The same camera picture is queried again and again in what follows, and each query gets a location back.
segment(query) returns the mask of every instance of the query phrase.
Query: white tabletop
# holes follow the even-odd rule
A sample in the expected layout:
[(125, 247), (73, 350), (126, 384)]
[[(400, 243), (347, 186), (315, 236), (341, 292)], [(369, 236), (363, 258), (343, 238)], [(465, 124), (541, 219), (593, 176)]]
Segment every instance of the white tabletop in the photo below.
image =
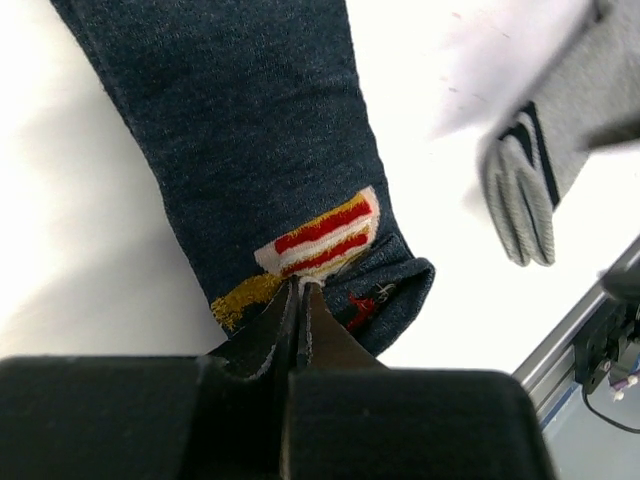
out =
[[(507, 260), (479, 190), (483, 137), (588, 1), (348, 1), (396, 216), (437, 268), (388, 365), (514, 371), (640, 233), (637, 148), (589, 159), (550, 268)], [(0, 32), (0, 356), (222, 342), (142, 154), (53, 8), (4, 0)]]

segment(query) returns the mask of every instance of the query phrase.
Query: wire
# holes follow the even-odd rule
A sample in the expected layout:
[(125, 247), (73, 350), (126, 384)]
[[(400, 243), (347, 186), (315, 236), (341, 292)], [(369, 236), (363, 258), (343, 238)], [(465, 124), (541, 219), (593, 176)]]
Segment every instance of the wire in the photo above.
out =
[(585, 406), (587, 407), (587, 409), (589, 409), (589, 411), (591, 413), (593, 413), (599, 419), (604, 420), (609, 425), (612, 425), (612, 426), (614, 426), (616, 428), (619, 428), (620, 430), (623, 430), (623, 431), (625, 431), (627, 433), (633, 433), (633, 434), (636, 434), (636, 435), (640, 435), (640, 428), (627, 427), (626, 425), (623, 425), (622, 423), (616, 422), (615, 420), (607, 417), (606, 415), (601, 414), (595, 408), (593, 408), (591, 406), (591, 403), (589, 402), (588, 394), (587, 394), (587, 391), (584, 389), (584, 387), (582, 388), (582, 401), (584, 402)]

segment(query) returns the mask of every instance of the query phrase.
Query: gray floor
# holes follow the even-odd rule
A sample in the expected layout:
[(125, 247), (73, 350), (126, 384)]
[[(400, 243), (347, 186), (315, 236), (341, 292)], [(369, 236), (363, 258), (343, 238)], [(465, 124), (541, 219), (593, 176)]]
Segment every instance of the gray floor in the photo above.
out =
[[(614, 402), (606, 382), (590, 397), (604, 415), (640, 428), (640, 386)], [(577, 389), (545, 429), (558, 480), (631, 480), (640, 476), (640, 435), (619, 430), (593, 415)]]

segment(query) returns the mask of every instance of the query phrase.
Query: red stripe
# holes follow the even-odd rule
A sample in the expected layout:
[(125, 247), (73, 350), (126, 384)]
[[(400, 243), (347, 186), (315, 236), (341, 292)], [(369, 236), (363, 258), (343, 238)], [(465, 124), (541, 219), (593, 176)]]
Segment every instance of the red stripe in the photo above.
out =
[(287, 277), (292, 273), (298, 272), (300, 270), (319, 267), (322, 264), (331, 261), (335, 257), (338, 257), (346, 253), (351, 248), (366, 245), (368, 241), (369, 241), (369, 236), (366, 233), (360, 233), (358, 235), (354, 235), (353, 237), (347, 238), (347, 240), (345, 240), (344, 242), (335, 245), (333, 248), (329, 250), (325, 250), (317, 257), (313, 257), (308, 260), (302, 260), (301, 262), (290, 265), (289, 267), (284, 269), (282, 274), (285, 277)]
[(340, 227), (344, 227), (345, 225), (353, 222), (356, 218), (362, 217), (363, 215), (369, 215), (371, 212), (371, 206), (366, 201), (357, 203), (353, 208), (330, 215), (315, 225), (310, 225), (308, 227), (302, 226), (297, 232), (283, 235), (275, 241), (274, 247), (276, 252), (281, 254), (285, 250), (293, 248), (304, 242), (314, 242), (319, 240), (327, 233), (331, 233)]

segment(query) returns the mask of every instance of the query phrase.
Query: fabric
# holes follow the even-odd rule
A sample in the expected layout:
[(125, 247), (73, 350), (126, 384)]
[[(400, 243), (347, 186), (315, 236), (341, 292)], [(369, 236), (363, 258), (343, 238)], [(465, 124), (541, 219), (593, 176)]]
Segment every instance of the fabric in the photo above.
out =
[(640, 2), (609, 3), (486, 154), (487, 205), (519, 265), (554, 263), (552, 216), (587, 160), (584, 136), (640, 111)]
[(394, 219), (344, 0), (52, 3), (144, 152), (227, 333), (299, 275), (324, 285), (344, 325), (350, 299), (393, 285), (353, 330), (371, 353), (387, 348), (434, 269)]

